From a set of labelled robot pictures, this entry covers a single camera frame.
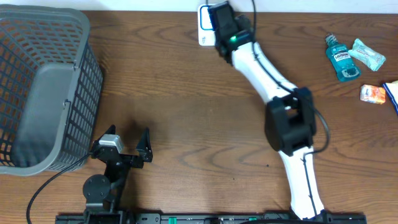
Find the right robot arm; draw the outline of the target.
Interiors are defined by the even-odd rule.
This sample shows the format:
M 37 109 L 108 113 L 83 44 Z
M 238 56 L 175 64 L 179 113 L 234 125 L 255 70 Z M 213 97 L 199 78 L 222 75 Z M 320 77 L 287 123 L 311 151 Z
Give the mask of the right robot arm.
M 291 210 L 300 220 L 316 219 L 324 206 L 313 165 L 319 112 L 311 91 L 288 81 L 265 56 L 255 21 L 236 15 L 228 1 L 208 6 L 208 14 L 219 55 L 246 77 L 264 102 L 264 132 L 284 164 Z

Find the yellow red snack bag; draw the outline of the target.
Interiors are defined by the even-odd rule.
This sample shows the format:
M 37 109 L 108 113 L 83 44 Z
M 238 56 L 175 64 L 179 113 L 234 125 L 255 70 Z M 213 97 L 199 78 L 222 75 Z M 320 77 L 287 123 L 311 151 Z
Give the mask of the yellow red snack bag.
M 394 110 L 396 114 L 398 114 L 398 81 L 394 81 L 392 83 L 383 83 L 383 88 L 385 89 L 388 97 L 390 98 L 392 105 L 394 106 Z

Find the mint green wipes pack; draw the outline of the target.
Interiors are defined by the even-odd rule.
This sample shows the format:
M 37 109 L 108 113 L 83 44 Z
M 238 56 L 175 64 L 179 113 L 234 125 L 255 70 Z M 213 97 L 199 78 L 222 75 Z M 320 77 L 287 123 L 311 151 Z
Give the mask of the mint green wipes pack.
M 364 63 L 373 72 L 378 71 L 386 61 L 385 56 L 365 45 L 360 39 L 356 39 L 348 53 L 351 57 Z

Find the teal Listerine mouthwash bottle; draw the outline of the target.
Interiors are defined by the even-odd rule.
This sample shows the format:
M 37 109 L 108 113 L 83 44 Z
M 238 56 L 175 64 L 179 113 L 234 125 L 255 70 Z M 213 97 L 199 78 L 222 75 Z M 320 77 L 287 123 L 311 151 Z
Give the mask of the teal Listerine mouthwash bottle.
M 326 56 L 335 69 L 337 79 L 340 82 L 348 82 L 360 77 L 361 71 L 348 53 L 347 46 L 339 43 L 334 34 L 328 34 L 325 42 L 327 44 Z

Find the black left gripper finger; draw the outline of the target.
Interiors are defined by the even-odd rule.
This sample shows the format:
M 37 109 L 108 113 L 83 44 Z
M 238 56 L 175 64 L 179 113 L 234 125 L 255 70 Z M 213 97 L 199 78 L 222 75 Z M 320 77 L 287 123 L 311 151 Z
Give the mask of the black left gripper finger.
M 150 144 L 149 128 L 146 128 L 136 146 L 136 151 L 144 162 L 152 162 L 153 152 Z
M 115 142 L 116 126 L 112 124 L 104 134 L 98 139 L 99 143 L 114 143 Z

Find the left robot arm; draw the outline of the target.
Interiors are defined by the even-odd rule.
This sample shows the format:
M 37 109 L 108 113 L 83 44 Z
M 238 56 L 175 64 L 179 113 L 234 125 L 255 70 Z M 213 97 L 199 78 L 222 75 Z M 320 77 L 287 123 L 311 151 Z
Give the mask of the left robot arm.
M 149 128 L 144 130 L 136 146 L 137 155 L 123 154 L 123 148 L 115 125 L 111 125 L 94 142 L 91 157 L 104 162 L 106 168 L 104 174 L 92 175 L 83 185 L 87 211 L 114 213 L 119 207 L 129 171 L 132 168 L 141 169 L 146 162 L 152 162 Z

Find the orange small sachet packet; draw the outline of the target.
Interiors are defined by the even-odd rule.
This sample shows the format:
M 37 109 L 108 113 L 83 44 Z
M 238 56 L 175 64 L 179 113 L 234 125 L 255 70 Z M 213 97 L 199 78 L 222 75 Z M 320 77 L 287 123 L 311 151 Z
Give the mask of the orange small sachet packet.
M 381 105 L 386 102 L 386 91 L 383 87 L 363 85 L 360 90 L 359 98 L 361 101 Z

